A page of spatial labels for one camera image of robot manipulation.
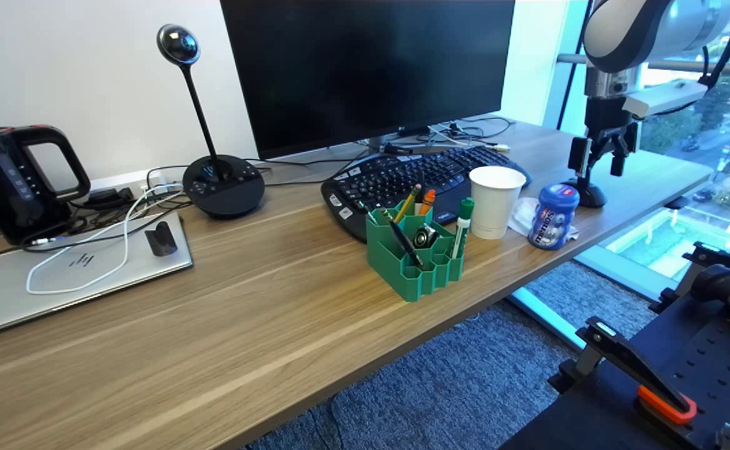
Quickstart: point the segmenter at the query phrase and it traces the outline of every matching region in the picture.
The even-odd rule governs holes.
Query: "blue carpet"
[[[527,286],[574,321],[598,313],[624,334],[653,316],[642,298],[573,261]],[[499,448],[557,396],[548,376],[567,356],[559,339],[498,301],[247,448]]]

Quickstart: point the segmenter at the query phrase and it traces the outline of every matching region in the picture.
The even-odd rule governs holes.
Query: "window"
[[[582,21],[584,1],[573,5],[582,6],[573,6],[567,20]],[[719,43],[707,44],[713,61],[717,60],[724,40],[727,31]],[[687,60],[653,61],[642,73],[642,84],[661,84],[672,78],[697,79],[699,60],[699,54],[687,54]],[[549,118],[557,118],[562,129],[582,134],[584,68],[559,61],[557,83],[567,96],[559,115]],[[646,223],[606,240],[594,250],[587,250],[579,260],[612,278],[624,278],[627,283],[646,280],[646,285],[629,286],[656,300],[663,286],[672,286],[687,269],[682,251],[692,250],[692,241],[704,241],[717,250],[730,248],[730,65],[716,90],[711,90],[699,101],[679,111],[646,119],[639,146],[707,164],[713,175],[704,184],[684,195],[687,201],[678,213],[661,210]]]

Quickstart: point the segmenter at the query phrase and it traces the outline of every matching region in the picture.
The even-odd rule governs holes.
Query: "black monitor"
[[[219,0],[263,159],[499,109],[514,0]]]

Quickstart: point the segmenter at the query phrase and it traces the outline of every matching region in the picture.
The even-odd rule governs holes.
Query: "cord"
[[[146,205],[147,210],[143,210],[139,214],[164,205],[164,201],[172,201],[174,198],[179,198],[178,193],[167,195],[167,198],[161,198],[154,200],[152,205]],[[178,201],[178,205],[169,205],[164,208],[163,213],[152,214],[149,219],[139,223],[137,226],[131,230],[131,235],[146,230],[147,225],[158,223],[161,218],[169,214],[172,210],[179,210],[183,205],[189,205],[189,201]],[[49,245],[49,248],[23,248],[24,251],[56,251],[56,250],[63,250],[63,248],[83,248],[83,245],[92,245],[92,241],[106,241],[106,240],[117,240],[123,235],[106,235],[106,238],[96,238],[96,240],[81,240],[81,241],[63,241],[63,245]]]
[[[133,219],[133,213],[137,210],[137,205],[147,200],[147,195],[149,195],[149,189],[146,189],[146,193],[131,205],[131,210],[124,213],[124,219],[123,219],[123,258],[121,258],[121,261],[117,261],[116,266],[109,266],[108,271],[102,271],[102,275],[97,275],[97,278],[92,278],[92,280],[88,280],[88,283],[83,283],[83,285],[59,286],[59,290],[34,290],[34,286],[33,286],[34,271],[37,271],[41,266],[44,266],[47,261],[52,261],[56,258],[64,255],[64,251],[72,248],[72,245],[68,245],[68,248],[57,250],[56,255],[49,255],[49,258],[44,258],[44,260],[41,260],[37,264],[31,266],[31,271],[28,271],[28,278],[24,278],[24,290],[28,290],[31,294],[77,293],[77,290],[84,290],[84,286],[91,286],[91,285],[96,285],[96,283],[101,283],[101,280],[116,275],[117,269],[123,269],[123,264],[131,260],[131,219]],[[106,233],[113,230],[116,225],[92,233],[92,235],[84,238],[83,241],[92,241],[96,238],[106,235]]]
[[[246,158],[247,163],[264,163],[257,170],[273,170],[273,164],[298,164],[298,166],[308,166],[308,164],[327,164],[327,163],[347,163],[351,158],[317,158],[317,159],[261,159],[261,158]]]
[[[403,154],[403,153],[441,153],[441,146],[434,146],[434,141],[447,145],[447,146],[451,145],[481,145],[481,141],[489,141],[498,134],[506,134],[514,124],[513,119],[506,119],[506,118],[496,118],[496,119],[502,123],[502,128],[496,129],[496,133],[486,133],[482,128],[474,128],[474,124],[464,124],[464,128],[451,124],[447,129],[437,129],[434,133],[434,134],[442,134],[442,138],[434,138],[434,134],[433,138],[414,138],[417,145],[401,141],[401,139],[408,139],[408,138],[391,139],[387,141],[387,153],[394,153],[394,154]]]
[[[684,105],[679,105],[679,108],[661,109],[661,111],[656,111],[656,118],[661,118],[661,115],[672,115],[672,111],[687,109],[687,108],[692,108],[692,105],[694,105],[694,101],[684,101]]]
[[[34,240],[41,240],[41,238],[44,238],[44,235],[49,235],[49,233],[63,233],[63,226],[64,226],[64,230],[83,230],[83,226],[84,226],[84,218],[72,218],[72,219],[68,219],[64,225],[57,223],[57,225],[49,225],[49,226],[34,230],[34,233],[19,238],[18,241],[31,245],[31,241],[34,241]]]
[[[284,183],[268,183],[264,186],[319,184],[322,180],[284,180]]]
[[[146,173],[146,189],[152,189],[149,175],[163,173],[163,170],[184,170],[187,164],[161,164]]]
[[[346,173],[351,164],[361,163],[361,159],[368,158],[368,154],[369,154],[369,146],[364,146],[362,153],[347,158],[346,164],[338,166],[331,178],[338,178],[341,173]]]
[[[711,78],[711,46],[707,44],[699,46],[699,56],[702,56],[699,78]]]

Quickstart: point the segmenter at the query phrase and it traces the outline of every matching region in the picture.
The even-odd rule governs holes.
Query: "pen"
[[[404,201],[401,201],[401,210],[394,213],[394,219],[391,223],[401,223],[409,213],[409,208],[414,208],[414,198],[419,189],[423,184],[413,184],[413,193],[404,198]]]
[[[461,214],[458,214],[458,235],[456,235],[456,245],[451,250],[451,260],[456,260],[461,255],[462,240],[471,230],[471,214],[473,214],[473,198],[464,198],[461,201]]]
[[[433,205],[434,205],[434,200],[437,200],[437,189],[424,189],[424,193],[423,193],[423,201],[414,208],[414,214],[424,214],[424,213],[429,213]]]
[[[397,238],[401,248],[409,255],[409,260],[417,264],[417,266],[424,266],[413,240],[401,230],[401,225],[391,218],[391,213],[386,210],[387,214],[387,223],[393,226],[393,235]]]

